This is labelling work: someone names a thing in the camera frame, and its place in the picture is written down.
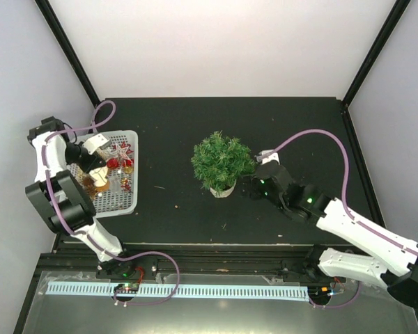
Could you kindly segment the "small green christmas tree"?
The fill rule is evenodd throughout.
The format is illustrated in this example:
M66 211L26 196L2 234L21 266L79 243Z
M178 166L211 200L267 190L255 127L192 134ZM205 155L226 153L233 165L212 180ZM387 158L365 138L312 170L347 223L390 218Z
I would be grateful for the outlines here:
M191 163L195 178L215 198L230 196L237 180L256 169L249 147L222 132L213 132L196 144Z

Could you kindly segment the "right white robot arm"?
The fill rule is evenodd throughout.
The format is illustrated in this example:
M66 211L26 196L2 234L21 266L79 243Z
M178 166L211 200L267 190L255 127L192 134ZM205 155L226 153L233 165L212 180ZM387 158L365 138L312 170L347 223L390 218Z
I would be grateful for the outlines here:
M287 218L306 223L349 242L363 255L316 246L302 264L310 280L323 276L358 280L385 289L396 301L418 308L418 241L397 235L349 210L312 184L298 184L276 161L240 179L241 191L269 200Z

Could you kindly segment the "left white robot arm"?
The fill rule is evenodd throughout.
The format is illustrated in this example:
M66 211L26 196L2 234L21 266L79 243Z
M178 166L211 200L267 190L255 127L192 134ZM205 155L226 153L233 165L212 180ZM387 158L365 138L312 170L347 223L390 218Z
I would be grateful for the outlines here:
M123 253L118 237L109 233L96 217L90 195L68 168L75 164L101 191L109 188L106 161L99 155L111 145L102 134L84 142L73 143L69 129L61 120L50 117L29 130L28 141L36 151L37 172L25 194L47 227L86 244L101 264L111 262L111 269L121 278L134 273L136 262Z

